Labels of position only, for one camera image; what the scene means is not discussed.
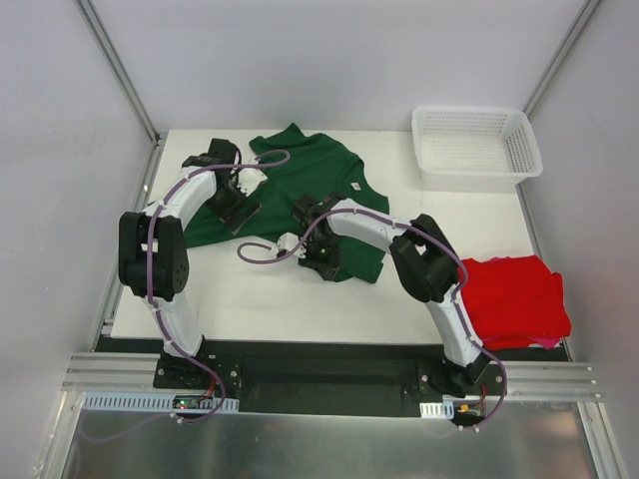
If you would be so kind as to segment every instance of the white basket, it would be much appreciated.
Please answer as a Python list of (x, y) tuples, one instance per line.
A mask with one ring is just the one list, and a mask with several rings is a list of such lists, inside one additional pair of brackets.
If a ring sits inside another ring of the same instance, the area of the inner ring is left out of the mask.
[(418, 107), (412, 137), (427, 190), (513, 192), (542, 171), (532, 127), (518, 110)]

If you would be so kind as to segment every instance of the wall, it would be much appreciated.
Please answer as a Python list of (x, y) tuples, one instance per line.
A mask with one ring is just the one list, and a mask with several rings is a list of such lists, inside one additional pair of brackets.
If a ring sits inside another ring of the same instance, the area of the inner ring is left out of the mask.
[(565, 277), (577, 359), (592, 361), (639, 477), (639, 3), (604, 3), (533, 119), (526, 184), (542, 253)]
[(523, 108), (583, 0), (95, 0), (161, 131)]
[(0, 4), (0, 476), (26, 477), (96, 326), (150, 143), (70, 0)]

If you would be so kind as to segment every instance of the white table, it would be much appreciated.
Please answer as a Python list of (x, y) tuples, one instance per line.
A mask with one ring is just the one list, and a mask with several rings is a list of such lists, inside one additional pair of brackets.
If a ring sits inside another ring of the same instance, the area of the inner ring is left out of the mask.
[[(249, 157), (249, 140), (276, 132), (172, 130), (151, 200), (173, 182), (183, 160), (208, 149), (211, 138), (229, 139)], [(388, 196), (392, 215), (408, 219), (420, 213), (433, 216), (461, 257), (486, 260), (532, 254), (514, 189), (512, 194), (425, 192), (410, 133), (325, 133), (363, 159), (368, 182)], [(245, 240), (249, 239), (189, 249), (187, 298), (206, 338), (441, 343), (427, 309), (402, 289), (388, 255), (376, 284), (355, 278), (332, 283), (298, 266), (296, 258), (274, 265), (247, 264), (236, 256), (238, 244)], [(249, 248), (246, 252), (256, 257), (273, 254)], [(151, 314), (128, 288), (123, 291), (111, 335), (160, 338)]]

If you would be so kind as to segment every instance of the green shirt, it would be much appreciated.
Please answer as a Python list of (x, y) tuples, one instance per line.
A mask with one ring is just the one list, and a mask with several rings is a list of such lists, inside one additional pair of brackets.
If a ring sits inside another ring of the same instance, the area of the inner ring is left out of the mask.
[[(272, 137), (253, 139), (250, 145), (258, 155), (270, 150), (288, 150), (291, 159), (281, 167), (263, 170), (269, 180), (248, 198), (250, 204), (262, 204), (262, 207), (237, 235), (231, 235), (207, 207), (201, 207), (185, 230), (187, 247), (249, 236), (273, 242), (284, 233), (301, 236), (304, 231), (292, 212), (294, 203), (302, 195), (320, 200), (339, 192), (365, 207), (388, 213), (388, 198), (368, 185), (361, 158), (327, 135), (306, 137), (297, 125), (291, 124)], [(353, 276), (367, 282), (377, 281), (383, 251), (347, 237), (339, 239), (339, 251), (341, 266), (335, 281)]]

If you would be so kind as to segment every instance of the purple cable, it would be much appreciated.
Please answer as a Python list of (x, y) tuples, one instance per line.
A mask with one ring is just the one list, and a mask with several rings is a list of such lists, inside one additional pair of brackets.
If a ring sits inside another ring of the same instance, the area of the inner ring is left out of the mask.
[[(204, 172), (209, 172), (209, 171), (213, 171), (213, 170), (231, 170), (231, 169), (238, 169), (238, 170), (242, 170), (242, 169), (263, 170), (263, 169), (266, 169), (266, 168), (275, 168), (275, 167), (279, 167), (279, 166), (283, 165), (284, 163), (286, 163), (291, 158), (291, 154), (288, 151), (286, 151), (286, 150), (272, 150), (270, 152), (265, 152), (265, 153), (262, 153), (261, 155), (256, 156), (256, 161), (259, 162), (263, 158), (266, 158), (266, 157), (269, 157), (269, 156), (272, 156), (272, 155), (276, 155), (276, 154), (284, 154), (285, 157), (282, 160), (279, 160), (279, 161), (273, 162), (273, 163), (265, 163), (265, 164), (257, 163), (257, 164), (254, 164), (254, 165), (241, 165), (241, 164), (238, 164), (238, 161), (239, 162), (242, 161), (242, 154), (240, 153), (240, 150), (237, 150), (236, 162), (233, 163), (232, 165), (211, 165), (209, 167), (199, 168), (199, 169), (193, 171), (192, 173), (188, 174), (186, 178), (182, 178), (181, 180), (176, 182), (173, 185), (173, 187), (162, 198), (162, 201), (160, 202), (160, 204), (158, 205), (158, 207), (154, 211), (153, 215), (151, 216), (151, 221), (149, 222), (149, 233), (147, 235), (147, 246), (148, 246), (147, 247), (147, 301), (149, 302), (149, 304), (152, 307), (154, 307), (156, 309), (155, 317), (156, 317), (156, 320), (158, 321), (158, 326), (160, 327), (162, 335), (165, 337), (165, 339), (182, 356), (184, 356), (187, 360), (189, 360), (190, 362), (192, 362), (196, 366), (198, 366), (201, 369), (205, 370), (210, 376), (212, 376), (216, 380), (216, 382), (218, 384), (220, 384), (220, 392), (221, 392), (220, 402), (214, 408), (212, 408), (209, 412), (207, 412), (206, 414), (201, 415), (199, 417), (196, 417), (196, 418), (185, 418), (185, 417), (182, 417), (181, 419), (182, 419), (183, 422), (187, 422), (187, 423), (201, 422), (201, 421), (204, 421), (207, 418), (209, 418), (212, 414), (214, 414), (216, 411), (218, 411), (222, 407), (222, 405), (224, 404), (224, 401), (227, 398), (227, 390), (226, 390), (226, 388), (224, 386), (224, 383), (222, 382), (222, 379), (220, 378), (220, 376), (213, 369), (211, 369), (206, 364), (203, 364), (202, 362), (198, 361), (195, 357), (193, 357), (187, 351), (185, 351), (179, 344), (176, 344), (176, 342), (174, 341), (173, 337), (171, 337), (171, 334), (169, 333), (169, 331), (168, 331), (168, 329), (167, 329), (167, 327), (166, 327), (166, 325), (164, 323), (164, 320), (162, 319), (162, 312), (160, 311), (158, 303), (153, 299), (153, 248), (151, 246), (153, 245), (153, 235), (154, 235), (154, 231), (155, 231), (155, 227), (156, 227), (156, 222), (158, 221), (158, 217), (160, 216), (160, 213), (164, 209), (164, 205), (191, 178), (193, 178), (193, 177), (195, 177), (197, 175), (200, 175), (200, 174), (202, 174)], [(92, 442), (94, 444), (104, 444), (104, 443), (113, 441), (115, 439), (119, 439), (121, 437), (127, 436), (128, 434), (138, 430), (142, 426), (145, 426), (146, 424), (149, 424), (150, 422), (153, 422), (156, 419), (159, 419), (161, 417), (170, 417), (170, 416), (168, 416), (166, 413), (156, 414), (156, 415), (153, 415), (151, 417), (146, 418), (144, 421), (141, 421), (140, 423), (136, 424), (135, 426), (132, 426), (129, 429), (126, 429), (126, 430), (124, 430), (122, 432), (119, 432), (119, 433), (114, 434), (112, 436), (96, 438), (96, 437), (89, 436), (85, 432), (85, 430), (84, 430), (84, 414), (81, 413), (80, 414), (80, 419), (79, 419), (79, 424), (78, 424), (78, 435), (80, 437), (82, 437), (87, 442)], [(77, 475), (77, 473), (79, 472), (79, 469), (80, 469), (79, 462), (76, 465), (75, 469), (76, 469), (76, 471), (74, 473), (74, 476)]]
[(501, 362), (501, 360), (497, 356), (495, 356), (493, 353), (488, 351), (485, 347), (483, 347), (477, 341), (472, 339), (472, 334), (470, 332), (470, 328), (468, 327), (468, 324), (466, 323), (466, 320), (465, 320), (465, 318), (463, 316), (463, 311), (461, 310), (461, 306), (459, 306), (458, 301), (457, 301), (457, 297), (458, 297), (459, 293), (468, 284), (468, 269), (466, 268), (466, 265), (463, 263), (463, 261), (461, 259), (459, 259), (459, 256), (457, 256), (449, 247), (447, 247), (445, 244), (443, 244), (438, 239), (435, 239), (431, 235), (428, 235), (428, 234), (424, 233), (422, 230), (417, 229), (413, 225), (408, 225), (408, 224), (404, 224), (404, 223), (395, 223), (393, 220), (390, 220), (389, 218), (383, 217), (382, 215), (378, 215), (378, 214), (376, 214), (376, 213), (374, 213), (374, 212), (372, 212), (370, 210), (364, 210), (364, 209), (360, 210), (360, 209), (355, 209), (355, 208), (340, 208), (340, 209), (337, 209), (337, 210), (330, 210), (330, 211), (325, 212), (324, 214), (320, 215), (319, 217), (317, 217), (316, 220), (311, 223), (311, 225), (307, 228), (305, 233), (302, 235), (302, 237), (300, 238), (300, 241), (298, 241), (298, 243), (291, 250), (287, 251), (282, 256), (274, 257), (274, 258), (271, 258), (271, 259), (252, 259), (250, 257), (247, 257), (247, 256), (243, 255), (242, 249), (244, 249), (246, 246), (257, 246), (257, 247), (261, 247), (263, 249), (271, 249), (271, 247), (268, 246), (267, 244), (262, 244), (260, 242), (254, 242), (254, 241), (243, 242), (242, 244), (240, 244), (238, 246), (238, 251), (237, 251), (238, 256), (242, 260), (244, 260), (246, 262), (249, 262), (251, 264), (274, 264), (276, 262), (284, 261), (285, 259), (287, 259), (287, 258), (291, 257), (293, 254), (295, 254), (295, 252), (302, 247), (302, 245), (306, 242), (306, 240), (311, 235), (313, 230), (324, 219), (326, 219), (327, 217), (329, 217), (331, 215), (338, 215), (338, 214), (341, 214), (341, 213), (349, 213), (349, 214), (354, 214), (354, 215), (364, 215), (365, 217), (373, 218), (374, 220), (377, 220), (377, 221), (379, 221), (381, 223), (384, 223), (385, 225), (389, 225), (389, 226), (392, 226), (394, 228), (399, 228), (401, 230), (408, 230), (408, 231), (410, 231), (412, 233), (415, 233), (416, 235), (419, 235), (420, 237), (422, 237), (425, 240), (427, 240), (428, 242), (434, 244), (439, 249), (441, 249), (445, 254), (450, 256), (450, 258), (461, 269), (463, 278), (462, 278), (461, 282), (457, 285), (457, 287), (453, 290), (452, 295), (451, 295), (452, 303), (455, 306), (455, 310), (457, 311), (457, 315), (459, 316), (459, 321), (461, 322), (461, 327), (463, 328), (464, 334), (466, 334), (466, 339), (468, 339), (473, 346), (475, 346), (477, 349), (479, 349), (479, 351), (481, 351), (483, 354), (488, 356), (490, 358), (490, 360), (496, 362), (497, 365), (499, 366), (499, 369), (501, 369), (501, 373), (502, 373), (502, 376), (503, 376), (503, 390), (501, 391), (501, 395), (499, 396), (499, 399), (497, 400), (497, 403), (495, 404), (495, 407), (492, 408), (492, 410), (486, 415), (486, 417), (481, 421), (480, 424), (483, 424), (486, 421), (488, 421), (491, 417), (494, 416), (494, 414), (497, 411), (497, 409), (499, 409), (499, 407), (501, 407), (501, 404), (503, 403), (503, 400), (504, 400), (504, 398), (506, 396), (506, 391), (507, 391), (507, 387), (508, 387), (508, 379), (506, 377), (506, 368), (504, 367), (503, 363)]

